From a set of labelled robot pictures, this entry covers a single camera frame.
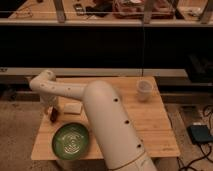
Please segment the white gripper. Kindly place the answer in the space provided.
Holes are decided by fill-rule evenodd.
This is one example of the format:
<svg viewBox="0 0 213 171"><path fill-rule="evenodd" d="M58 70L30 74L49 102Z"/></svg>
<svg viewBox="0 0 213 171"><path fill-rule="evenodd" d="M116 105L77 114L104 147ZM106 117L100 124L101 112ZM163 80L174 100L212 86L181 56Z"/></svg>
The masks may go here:
<svg viewBox="0 0 213 171"><path fill-rule="evenodd" d="M44 114L49 114L49 107L53 107L54 115L58 115L58 98L56 96L45 96L41 98L42 104L44 105Z"/></svg>

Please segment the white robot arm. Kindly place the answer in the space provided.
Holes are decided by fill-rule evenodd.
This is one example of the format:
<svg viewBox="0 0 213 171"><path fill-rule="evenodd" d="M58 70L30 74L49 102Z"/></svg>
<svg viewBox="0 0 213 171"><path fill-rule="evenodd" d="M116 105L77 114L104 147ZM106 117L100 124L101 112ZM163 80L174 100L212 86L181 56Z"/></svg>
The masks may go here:
<svg viewBox="0 0 213 171"><path fill-rule="evenodd" d="M87 84L57 82L44 70L30 88L46 106L56 106L56 97L82 102L90 127L109 171L157 171L114 87L102 80Z"/></svg>

